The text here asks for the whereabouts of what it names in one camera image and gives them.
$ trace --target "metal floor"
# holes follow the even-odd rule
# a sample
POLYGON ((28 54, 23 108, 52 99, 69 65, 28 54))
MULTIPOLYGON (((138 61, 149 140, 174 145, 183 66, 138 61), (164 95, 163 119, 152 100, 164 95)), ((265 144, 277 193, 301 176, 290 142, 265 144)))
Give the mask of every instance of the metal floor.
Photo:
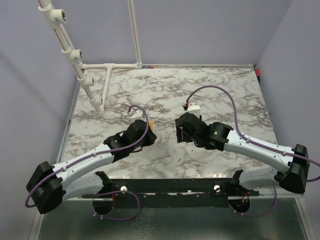
MULTIPOLYGON (((262 213, 272 199, 251 199, 248 213, 262 213)), ((136 209, 114 209, 124 217, 136 209)), ((270 214, 248 218, 230 208, 143 208, 126 222, 93 217, 92 201, 68 200, 43 219, 40 240, 307 240, 294 198, 279 198, 270 214)))

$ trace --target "pvc pipe fitting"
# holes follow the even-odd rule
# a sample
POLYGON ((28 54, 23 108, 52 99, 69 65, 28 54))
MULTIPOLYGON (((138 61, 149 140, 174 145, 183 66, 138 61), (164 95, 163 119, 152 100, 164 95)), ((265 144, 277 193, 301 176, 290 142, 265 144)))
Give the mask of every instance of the pvc pipe fitting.
POLYGON ((78 79, 78 82, 79 82, 81 88, 83 88, 84 90, 90 88, 91 86, 93 86, 95 84, 92 76, 84 77, 82 79, 79 79, 77 77, 76 79, 78 79))
POLYGON ((104 111, 99 111, 97 113, 97 115, 98 115, 99 118, 102 118, 105 115, 105 112, 104 111))
POLYGON ((139 63, 138 63, 138 62, 135 63, 135 64, 134 64, 134 68, 135 68, 135 69, 142 69, 142 61, 139 62, 139 63))
POLYGON ((64 54, 64 56, 71 65, 77 65, 78 61, 81 61, 83 59, 83 54, 80 49, 72 50, 69 46, 69 48, 66 51, 61 49, 61 52, 64 54))
POLYGON ((102 99, 95 97, 94 99, 89 100, 89 102, 91 103, 92 107, 99 109, 100 105, 102 104, 102 99))
POLYGON ((52 30, 58 29, 60 24, 67 22, 67 16, 63 9, 53 9, 53 7, 48 4, 45 8, 39 7, 39 10, 42 12, 52 30))

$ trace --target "screw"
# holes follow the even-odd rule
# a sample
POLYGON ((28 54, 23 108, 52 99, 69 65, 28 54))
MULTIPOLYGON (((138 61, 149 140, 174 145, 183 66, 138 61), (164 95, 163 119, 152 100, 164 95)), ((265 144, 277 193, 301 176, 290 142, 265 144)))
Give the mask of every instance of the screw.
POLYGON ((219 185, 215 185, 215 186, 213 187, 213 190, 214 190, 216 193, 218 193, 218 192, 220 192, 220 191, 221 191, 221 189, 220 189, 220 186, 219 186, 219 185))
POLYGON ((61 11, 61 15, 62 15, 63 21, 66 21, 67 20, 67 16, 66 16, 65 11, 61 11))

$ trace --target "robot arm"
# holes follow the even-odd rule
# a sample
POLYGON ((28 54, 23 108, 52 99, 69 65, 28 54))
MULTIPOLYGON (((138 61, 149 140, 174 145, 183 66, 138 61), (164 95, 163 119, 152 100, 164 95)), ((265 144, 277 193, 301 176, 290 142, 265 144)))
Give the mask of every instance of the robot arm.
POLYGON ((221 122, 205 124, 200 118, 200 108, 195 110, 195 104, 186 113, 175 120, 177 142, 194 142, 195 146, 207 150, 219 150, 241 154, 263 162, 270 167, 243 171, 238 170, 233 179, 244 190, 253 188, 280 186, 285 190, 302 194, 305 192, 309 163, 287 153, 308 156, 306 147, 297 144, 294 149, 275 145, 248 135, 243 139, 231 126, 221 122), (252 144, 254 141, 269 149, 252 144))
POLYGON ((153 145, 157 136, 146 124, 144 120, 137 119, 127 130, 108 137, 102 144, 83 155, 53 165, 47 161, 39 164, 26 186, 29 196, 35 203, 34 206, 41 214, 45 214, 66 199, 99 193, 108 184, 107 175, 104 172, 96 172, 89 177, 83 175, 115 163, 129 156, 137 148, 153 145), (146 128, 145 136, 136 143, 146 128))

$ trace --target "white marble pattern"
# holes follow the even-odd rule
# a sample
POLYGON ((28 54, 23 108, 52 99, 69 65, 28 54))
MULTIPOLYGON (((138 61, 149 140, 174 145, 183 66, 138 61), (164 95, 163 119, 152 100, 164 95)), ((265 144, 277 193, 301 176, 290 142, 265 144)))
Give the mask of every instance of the white marble pattern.
MULTIPOLYGON (((94 78, 92 88, 101 96, 105 71, 85 72, 94 78)), ((79 156, 108 136, 127 129, 126 110, 131 104, 144 107, 153 121, 157 140, 142 152, 101 167, 110 178, 223 178, 238 169, 258 169, 264 165, 242 155, 197 148, 177 143, 175 118, 183 114, 182 104, 196 88, 204 85, 225 88, 234 97, 240 130, 253 137, 276 143, 275 133, 253 69, 239 68, 154 68, 113 70, 103 118, 96 116, 81 89, 64 152, 63 161, 79 156)), ((192 101, 201 106, 202 119, 210 124, 234 126, 229 98, 218 89, 206 88, 192 101)))

